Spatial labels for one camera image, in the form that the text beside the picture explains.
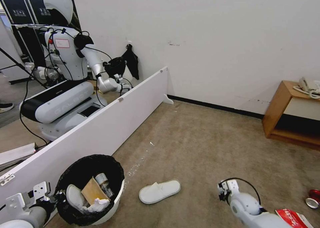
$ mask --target robot chest label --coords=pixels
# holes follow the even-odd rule
[[[57,48],[70,48],[69,40],[55,39]]]

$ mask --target metal hinge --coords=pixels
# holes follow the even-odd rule
[[[13,178],[15,178],[14,174],[7,174],[1,177],[0,179],[0,185],[4,186],[6,183],[8,183],[10,180],[12,180]]]

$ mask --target red can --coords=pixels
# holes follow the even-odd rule
[[[306,198],[306,204],[312,209],[320,206],[320,190],[312,189],[309,191],[309,197]]]

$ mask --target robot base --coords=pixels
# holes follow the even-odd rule
[[[103,98],[100,98],[100,101],[104,105],[107,105],[107,101]],[[46,139],[54,141],[72,128],[76,127],[81,122],[85,121],[88,117],[96,113],[101,108],[103,108],[103,106],[100,104],[96,95],[93,94],[75,109],[64,114],[62,117],[56,119],[52,123],[40,124],[39,128],[42,135]]]

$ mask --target black baseboard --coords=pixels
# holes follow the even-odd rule
[[[179,100],[179,101],[197,104],[197,105],[201,105],[201,106],[205,106],[205,107],[209,107],[209,108],[215,108],[215,109],[220,109],[220,110],[224,110],[224,111],[229,111],[232,113],[237,113],[237,114],[245,115],[245,116],[251,116],[254,118],[258,118],[258,119],[262,119],[264,116],[259,113],[249,112],[249,111],[245,111],[245,110],[241,110],[241,109],[229,108],[229,107],[225,107],[225,106],[221,106],[221,105],[217,105],[217,104],[206,103],[206,102],[201,102],[201,101],[197,101],[197,100],[193,100],[193,99],[181,98],[181,97],[177,97],[177,96],[173,96],[173,95],[169,95],[169,94],[168,94],[168,97],[170,99],[174,99],[174,100]]]

